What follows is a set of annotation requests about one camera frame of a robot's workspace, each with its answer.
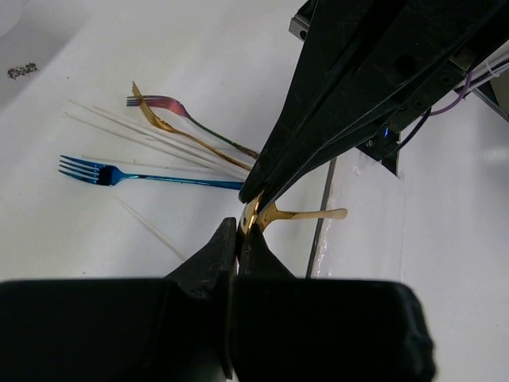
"white table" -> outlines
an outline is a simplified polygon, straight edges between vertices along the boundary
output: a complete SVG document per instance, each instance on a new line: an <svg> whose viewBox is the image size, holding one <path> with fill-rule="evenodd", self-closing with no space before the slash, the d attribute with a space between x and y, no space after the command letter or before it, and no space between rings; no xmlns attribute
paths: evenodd
<svg viewBox="0 0 509 382"><path fill-rule="evenodd" d="M107 189L59 174L60 154L174 160L65 117L77 110L68 99L144 123L125 107L135 80L144 92L174 96L208 126L261 150L301 50L287 32L300 5L32 0L0 40L0 279L162 276L177 267L174 253L115 197L188 255L224 217L239 217L234 191L155 181ZM29 62L40 71L15 81L6 76ZM318 209L325 175L320 168L301 179L278 207ZM315 225L277 222L266 231L296 275L305 274Z"/></svg>

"gold spoon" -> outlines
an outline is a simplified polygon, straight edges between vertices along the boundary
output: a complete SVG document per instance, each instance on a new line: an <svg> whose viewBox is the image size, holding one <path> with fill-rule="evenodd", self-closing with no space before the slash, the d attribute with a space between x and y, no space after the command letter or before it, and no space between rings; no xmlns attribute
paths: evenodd
<svg viewBox="0 0 509 382"><path fill-rule="evenodd" d="M266 208L256 220L256 224L260 226L262 232L274 220L297 220L297 219L337 219L343 220L348 215L347 209L329 209L327 211L312 211L312 212L290 212L279 211L276 204L273 203Z"/></svg>

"blue fork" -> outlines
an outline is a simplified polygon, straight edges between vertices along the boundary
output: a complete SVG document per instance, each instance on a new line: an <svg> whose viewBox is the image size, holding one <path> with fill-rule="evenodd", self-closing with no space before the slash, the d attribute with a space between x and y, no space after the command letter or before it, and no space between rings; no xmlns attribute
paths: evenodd
<svg viewBox="0 0 509 382"><path fill-rule="evenodd" d="M211 187L220 187L222 189L241 189L243 185L241 181L206 181L200 179L187 179L184 177L159 177L157 175L123 173L115 166L84 161L83 159L71 158L66 155L60 156L60 168L58 170L69 177L74 177L79 181L85 181L87 183L92 183L93 185L117 185L124 179L173 181L176 183L188 183L190 185L210 185Z"/></svg>

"fork handle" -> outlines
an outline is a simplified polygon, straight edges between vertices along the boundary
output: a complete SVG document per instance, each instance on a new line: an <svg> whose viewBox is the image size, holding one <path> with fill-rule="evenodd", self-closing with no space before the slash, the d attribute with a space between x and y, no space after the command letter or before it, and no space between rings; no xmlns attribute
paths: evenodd
<svg viewBox="0 0 509 382"><path fill-rule="evenodd" d="M175 183L187 183L189 185L209 185L211 187L219 187L221 189L240 190L243 186L241 181L207 181L201 179L188 179L185 177L159 177L157 175L141 175L130 173L126 175L129 179L150 179L154 181L171 181Z"/></svg>

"fork tine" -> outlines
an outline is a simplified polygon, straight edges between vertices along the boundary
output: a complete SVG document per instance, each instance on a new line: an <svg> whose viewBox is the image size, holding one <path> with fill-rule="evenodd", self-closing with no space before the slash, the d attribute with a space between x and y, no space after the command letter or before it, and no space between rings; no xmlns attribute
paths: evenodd
<svg viewBox="0 0 509 382"><path fill-rule="evenodd" d="M62 173L64 175L67 175L68 177L74 177L75 179L79 181L85 181L87 183L92 183L93 185L97 184L97 179L92 179L90 177L81 177L80 175L76 175L75 173L68 173L67 171L58 170L59 173Z"/></svg>
<svg viewBox="0 0 509 382"><path fill-rule="evenodd" d="M75 173L80 173L82 175L85 175L86 177L90 177L90 179L97 179L99 177L98 173L88 173L87 171L78 170L73 167L68 167L64 165L60 165L60 167L66 170L74 171Z"/></svg>
<svg viewBox="0 0 509 382"><path fill-rule="evenodd" d="M95 167L85 167L85 166L80 166L80 165L77 165L77 164L71 163L71 162L60 161L60 165L62 165L62 163L64 163L67 166L76 167L77 169L89 171L91 173L98 173L99 172L99 169L96 169Z"/></svg>
<svg viewBox="0 0 509 382"><path fill-rule="evenodd" d="M61 155L61 157L64 159L67 159L68 161L71 161L71 162L81 163L82 165L95 167L96 169L102 169L103 167L106 167L106 165L104 165L102 163L84 161L83 159L68 157L67 155Z"/></svg>

